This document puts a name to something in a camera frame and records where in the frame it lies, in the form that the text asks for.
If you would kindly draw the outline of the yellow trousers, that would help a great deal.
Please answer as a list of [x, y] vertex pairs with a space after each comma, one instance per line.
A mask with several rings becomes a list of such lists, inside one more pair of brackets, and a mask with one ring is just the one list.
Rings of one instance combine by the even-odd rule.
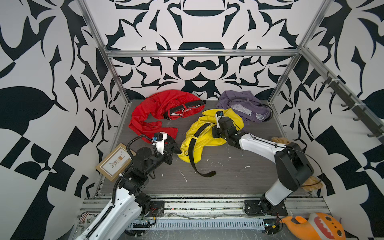
[[242, 118], [237, 115], [232, 109], [211, 109], [203, 112], [203, 116], [194, 122], [186, 133], [186, 139], [182, 142], [180, 147], [182, 153], [178, 157], [186, 162], [190, 163], [189, 150], [191, 140], [196, 140], [194, 146], [194, 162], [197, 164], [201, 158], [203, 149], [205, 146], [214, 147], [221, 146], [226, 143], [224, 139], [214, 139], [212, 129], [217, 125], [216, 123], [216, 112], [223, 111], [224, 117], [229, 117], [235, 122], [238, 130], [242, 129], [245, 124]]

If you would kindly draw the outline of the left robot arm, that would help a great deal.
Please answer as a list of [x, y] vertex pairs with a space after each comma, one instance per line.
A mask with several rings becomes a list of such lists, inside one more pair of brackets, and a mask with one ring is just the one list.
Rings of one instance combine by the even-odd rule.
[[150, 212], [151, 198], [143, 190], [154, 171], [161, 164], [172, 164], [173, 155], [180, 154], [175, 139], [164, 132], [147, 138], [150, 148], [140, 148], [135, 153], [130, 146], [144, 138], [140, 135], [129, 141], [126, 151], [131, 162], [115, 181], [111, 200], [97, 218], [77, 237], [79, 240], [117, 240], [141, 215]]

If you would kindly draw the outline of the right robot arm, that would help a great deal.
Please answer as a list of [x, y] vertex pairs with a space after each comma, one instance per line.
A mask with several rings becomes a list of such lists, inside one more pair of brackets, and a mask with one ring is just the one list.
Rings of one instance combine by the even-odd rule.
[[278, 179], [261, 198], [260, 206], [263, 213], [272, 211], [280, 205], [314, 173], [312, 165], [299, 145], [278, 144], [237, 130], [234, 121], [229, 117], [217, 118], [213, 137], [222, 138], [235, 148], [255, 153], [275, 164]]

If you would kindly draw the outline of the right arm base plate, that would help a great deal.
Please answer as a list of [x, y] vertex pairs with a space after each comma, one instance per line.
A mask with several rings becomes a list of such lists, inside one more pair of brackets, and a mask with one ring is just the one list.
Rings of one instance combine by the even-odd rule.
[[287, 208], [284, 202], [273, 206], [267, 200], [245, 200], [245, 214], [250, 217], [257, 216], [287, 216]]

